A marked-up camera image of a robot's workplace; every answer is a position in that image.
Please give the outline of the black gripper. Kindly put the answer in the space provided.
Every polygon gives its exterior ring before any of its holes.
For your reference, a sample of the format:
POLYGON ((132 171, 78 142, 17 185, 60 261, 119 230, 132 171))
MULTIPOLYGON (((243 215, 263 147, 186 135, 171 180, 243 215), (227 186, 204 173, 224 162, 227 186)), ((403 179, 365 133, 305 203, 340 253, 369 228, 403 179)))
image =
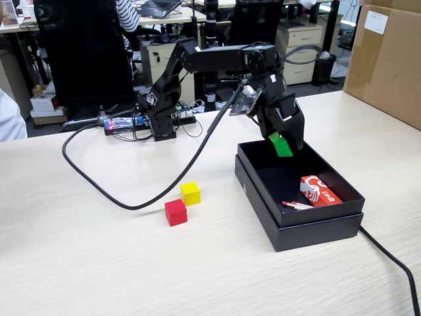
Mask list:
POLYGON ((303 148, 305 117, 295 99, 287 94, 282 78, 271 74, 264 80, 262 93, 257 100, 257 122, 265 140, 277 133, 287 140, 296 153, 303 148))

